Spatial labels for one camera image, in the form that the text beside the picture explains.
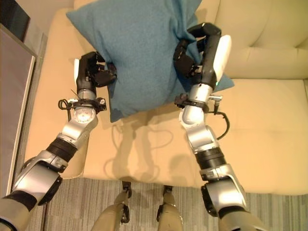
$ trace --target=gray panel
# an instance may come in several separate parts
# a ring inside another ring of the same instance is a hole
[[[6,28],[0,29],[0,197],[10,187],[26,98],[34,65],[33,54]]]

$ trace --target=sofa armrest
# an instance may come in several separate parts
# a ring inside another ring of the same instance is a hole
[[[85,51],[80,44],[82,36],[65,15],[69,10],[72,9],[60,9],[55,14],[48,34],[27,140],[26,160],[45,150],[65,125],[66,112],[58,108],[58,101],[75,98],[70,90],[76,90],[73,79],[74,59]],[[82,174],[87,145],[71,159],[62,177],[74,178]]]

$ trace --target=sofa backrest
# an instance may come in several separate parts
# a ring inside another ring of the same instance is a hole
[[[74,8],[92,1],[75,0]],[[308,0],[203,0],[196,15],[231,35],[228,76],[308,78]]]

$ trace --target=wall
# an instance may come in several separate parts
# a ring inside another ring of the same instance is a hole
[[[47,35],[55,12],[64,7],[73,7],[74,0],[16,0],[31,20]]]

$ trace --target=beige sofa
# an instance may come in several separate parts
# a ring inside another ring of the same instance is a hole
[[[75,9],[90,0],[75,0]],[[28,137],[26,159],[46,149],[62,130],[59,99],[74,98],[73,60],[94,50],[59,10],[52,22]],[[308,193],[308,1],[207,0],[198,20],[232,37],[226,74],[235,87],[220,94],[231,129],[220,142],[247,192]],[[98,96],[108,102],[106,88]],[[98,114],[88,146],[78,151],[64,178],[136,180],[200,187],[203,184],[180,110],[165,105],[110,123]],[[209,115],[217,135],[221,117]]]

